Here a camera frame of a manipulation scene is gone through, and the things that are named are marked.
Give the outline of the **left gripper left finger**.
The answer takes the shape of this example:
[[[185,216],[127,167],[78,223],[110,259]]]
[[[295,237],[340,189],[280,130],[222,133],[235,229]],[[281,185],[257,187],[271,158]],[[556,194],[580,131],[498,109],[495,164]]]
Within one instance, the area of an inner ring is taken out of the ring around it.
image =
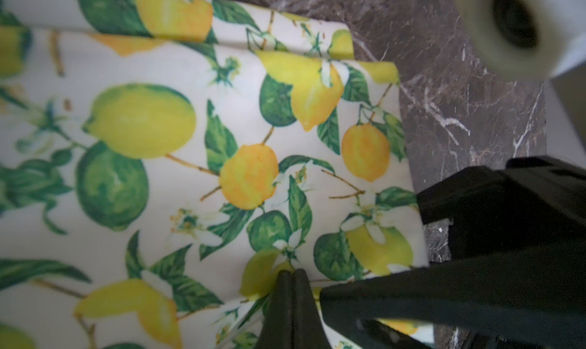
[[[280,271],[270,294],[256,349],[286,349],[292,345],[293,274]]]

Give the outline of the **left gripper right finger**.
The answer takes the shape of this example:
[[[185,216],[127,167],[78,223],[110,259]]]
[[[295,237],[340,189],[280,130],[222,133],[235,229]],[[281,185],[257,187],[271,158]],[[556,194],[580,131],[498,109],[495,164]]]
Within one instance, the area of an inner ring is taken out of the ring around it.
[[[331,349],[325,335],[308,275],[298,269],[293,275],[292,345],[294,349]]]

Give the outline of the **lemon print skirt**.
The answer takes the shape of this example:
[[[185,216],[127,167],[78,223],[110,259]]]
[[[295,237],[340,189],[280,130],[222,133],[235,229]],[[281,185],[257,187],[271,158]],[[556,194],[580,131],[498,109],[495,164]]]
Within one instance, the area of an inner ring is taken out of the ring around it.
[[[1,0],[1,346],[252,348],[428,263],[391,62],[227,0]]]

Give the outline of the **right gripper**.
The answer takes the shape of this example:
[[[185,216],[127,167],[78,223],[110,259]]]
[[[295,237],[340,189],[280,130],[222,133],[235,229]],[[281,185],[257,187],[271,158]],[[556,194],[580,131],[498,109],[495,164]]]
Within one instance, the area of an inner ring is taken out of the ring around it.
[[[585,238],[584,168],[550,156],[467,167],[418,193],[418,203],[425,224],[450,220],[452,257],[476,258],[325,288],[328,326],[364,348],[421,346],[384,318],[585,346],[585,244],[547,245]],[[505,251],[513,252],[494,254]]]

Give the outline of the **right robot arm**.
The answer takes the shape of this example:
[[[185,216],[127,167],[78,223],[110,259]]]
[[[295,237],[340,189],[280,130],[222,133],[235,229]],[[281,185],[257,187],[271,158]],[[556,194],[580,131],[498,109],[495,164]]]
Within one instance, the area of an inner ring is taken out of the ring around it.
[[[585,59],[585,0],[457,0],[480,58],[505,77],[546,79]],[[585,346],[585,171],[549,156],[467,167],[418,194],[449,218],[451,260],[324,289],[324,321],[364,348],[419,348],[382,324],[470,331],[467,348]]]

